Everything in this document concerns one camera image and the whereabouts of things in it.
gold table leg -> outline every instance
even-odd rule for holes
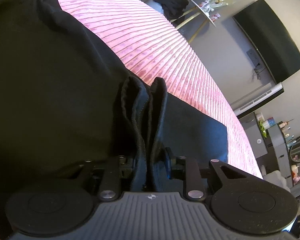
[[[197,8],[197,6],[192,7],[190,10],[184,12],[183,15],[181,15],[179,18],[181,18],[182,16],[187,15],[188,13],[191,13],[191,12],[194,11],[196,8]],[[179,18],[174,19],[174,20],[170,20],[170,22],[173,23],[175,20],[178,20]]]
[[[199,14],[202,14],[203,12],[197,12],[194,15],[190,16],[188,19],[186,19],[185,21],[183,21],[182,23],[180,23],[177,27],[176,30],[180,29],[183,25],[186,25],[188,22],[190,22],[191,20],[193,20],[194,18],[196,18]]]
[[[200,25],[200,27],[197,29],[197,31],[192,35],[192,37],[189,39],[189,43],[191,43],[194,38],[198,35],[198,33],[201,31],[201,29],[206,25],[206,23],[208,22],[208,19],[205,19],[203,21],[203,23]]]

black television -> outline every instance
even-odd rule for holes
[[[233,18],[252,42],[276,83],[300,69],[300,52],[296,44],[265,0],[255,1]]]

black circular pad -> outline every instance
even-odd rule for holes
[[[232,179],[212,197],[211,209],[224,225],[242,233],[273,234],[295,219],[298,204],[283,188],[258,179]]]
[[[93,209],[92,198],[67,179],[51,179],[14,193],[6,204],[13,228],[32,236],[53,236],[82,224]]]

pink ribbed bedspread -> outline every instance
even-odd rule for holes
[[[168,92],[223,123],[228,163],[261,178],[248,138],[188,42],[163,15],[139,0],[59,0],[144,82],[163,77]]]

toiletries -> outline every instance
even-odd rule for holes
[[[264,129],[269,129],[271,126],[275,125],[275,121],[273,119],[273,117],[268,118],[267,120],[265,120],[264,122],[262,122],[262,126]]]
[[[288,123],[291,122],[292,120],[294,120],[294,119],[291,119],[290,121],[287,121],[287,122],[279,122],[278,125],[282,129],[283,127],[285,127],[286,125],[288,125]]]
[[[293,173],[295,173],[295,175],[298,175],[298,172],[299,172],[298,168],[299,168],[299,166],[297,166],[297,165],[292,165],[292,166],[291,166],[291,171],[292,171]]]
[[[261,121],[261,122],[263,122],[265,120],[262,113],[256,113],[256,118],[258,121]]]
[[[290,130],[290,126],[289,127],[284,127],[282,130],[283,133],[287,133]]]
[[[287,147],[290,148],[292,145],[294,145],[297,142],[297,140],[291,141],[287,143]]]
[[[294,135],[291,135],[291,136],[289,136],[289,137],[287,137],[285,139],[286,139],[286,142],[288,142],[288,141],[292,140],[293,138],[294,138]]]

